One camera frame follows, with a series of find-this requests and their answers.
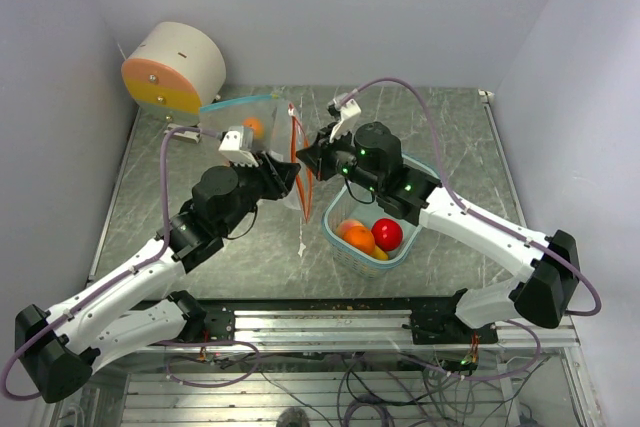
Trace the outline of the clear bag orange zipper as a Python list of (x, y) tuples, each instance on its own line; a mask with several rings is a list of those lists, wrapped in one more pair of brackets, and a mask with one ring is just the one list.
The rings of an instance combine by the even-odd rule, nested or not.
[(276, 99), (269, 152), (278, 161), (299, 165), (295, 183), (284, 203), (287, 207), (298, 210), (304, 222), (310, 220), (312, 213), (313, 176), (296, 154), (309, 146), (310, 142), (294, 104), (284, 99)]

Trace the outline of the clear zip top bag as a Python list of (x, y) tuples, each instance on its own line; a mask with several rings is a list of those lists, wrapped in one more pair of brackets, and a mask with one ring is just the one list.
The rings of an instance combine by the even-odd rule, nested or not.
[(235, 98), (200, 108), (200, 125), (209, 131), (225, 132), (232, 126), (242, 126), (248, 117), (259, 118), (265, 127), (262, 140), (253, 136), (252, 148), (269, 152), (269, 139), (274, 120), (276, 94), (264, 94)]

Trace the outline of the pink toy peach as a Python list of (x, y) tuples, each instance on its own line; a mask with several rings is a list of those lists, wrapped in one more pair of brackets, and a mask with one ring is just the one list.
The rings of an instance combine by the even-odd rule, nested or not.
[(343, 238), (347, 231), (354, 227), (363, 227), (363, 224), (356, 219), (345, 219), (335, 229), (335, 234)]

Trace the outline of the orange toy fruit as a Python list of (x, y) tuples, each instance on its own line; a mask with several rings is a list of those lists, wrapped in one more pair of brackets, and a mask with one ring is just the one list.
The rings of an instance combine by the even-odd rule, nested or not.
[(376, 246), (372, 232), (365, 226), (351, 228), (342, 240), (366, 255), (371, 255)]

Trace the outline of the light blue plastic basket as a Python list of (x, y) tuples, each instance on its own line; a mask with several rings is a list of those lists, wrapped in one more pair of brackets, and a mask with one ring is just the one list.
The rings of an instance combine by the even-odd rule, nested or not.
[(334, 260), (366, 278), (402, 264), (423, 228), (404, 213), (390, 213), (374, 180), (355, 161), (337, 164), (344, 186), (326, 208), (322, 228)]

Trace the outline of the red toy apple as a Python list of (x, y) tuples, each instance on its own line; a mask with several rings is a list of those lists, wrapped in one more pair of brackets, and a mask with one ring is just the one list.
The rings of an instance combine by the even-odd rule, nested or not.
[(390, 218), (381, 218), (371, 227), (376, 245), (385, 252), (397, 249), (403, 242), (402, 227)]

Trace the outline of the yellow toy lemon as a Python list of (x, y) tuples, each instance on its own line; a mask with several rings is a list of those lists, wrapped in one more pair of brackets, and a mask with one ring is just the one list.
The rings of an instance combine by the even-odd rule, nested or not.
[(389, 255), (387, 252), (382, 250), (379, 246), (375, 246), (374, 250), (371, 252), (371, 257), (378, 261), (388, 261)]

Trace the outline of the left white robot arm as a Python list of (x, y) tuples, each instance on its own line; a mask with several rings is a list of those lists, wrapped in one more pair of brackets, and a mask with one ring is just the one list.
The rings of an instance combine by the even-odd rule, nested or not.
[(138, 253), (109, 275), (47, 310), (31, 304), (15, 317), (15, 354), (37, 388), (57, 403), (75, 393), (107, 362), (117, 319), (149, 294), (168, 287), (222, 249), (261, 200), (279, 201), (301, 169), (265, 152), (256, 163), (206, 170), (191, 197)]

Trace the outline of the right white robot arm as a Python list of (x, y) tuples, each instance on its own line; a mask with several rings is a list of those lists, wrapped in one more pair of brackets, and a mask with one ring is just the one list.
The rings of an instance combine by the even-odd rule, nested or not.
[(559, 326), (579, 283), (573, 236), (529, 230), (449, 193), (443, 179), (407, 162), (399, 138), (380, 122), (338, 139), (332, 130), (323, 128), (296, 153), (317, 180), (340, 175), (369, 191), (389, 216), (449, 236), (510, 273), (508, 281), (454, 295), (453, 311), (440, 320), (448, 340), (463, 342), (477, 328), (515, 318)]

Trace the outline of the round cream drawer box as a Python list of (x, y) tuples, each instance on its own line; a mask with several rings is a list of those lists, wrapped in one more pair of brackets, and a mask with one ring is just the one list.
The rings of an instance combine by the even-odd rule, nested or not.
[(168, 123), (193, 126), (200, 108), (219, 97), (227, 69), (221, 50), (206, 34), (165, 21), (123, 62), (121, 74), (143, 110)]

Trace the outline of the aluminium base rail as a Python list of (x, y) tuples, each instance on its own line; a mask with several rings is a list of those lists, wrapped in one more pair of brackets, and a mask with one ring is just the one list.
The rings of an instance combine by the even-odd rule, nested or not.
[(412, 349), (414, 347), (574, 347), (579, 344), (573, 323), (556, 329), (535, 327), (523, 319), (497, 322), (475, 331), (440, 329), (433, 315), (410, 310), (235, 310), (224, 307), (207, 316), (202, 340), (247, 342), (265, 351), (318, 347), (322, 350)]

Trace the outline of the small white wall clip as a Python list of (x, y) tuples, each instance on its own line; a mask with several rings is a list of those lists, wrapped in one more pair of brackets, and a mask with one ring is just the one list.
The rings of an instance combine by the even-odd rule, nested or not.
[(495, 94), (487, 90), (479, 89), (478, 94), (486, 103), (491, 103), (495, 99)]

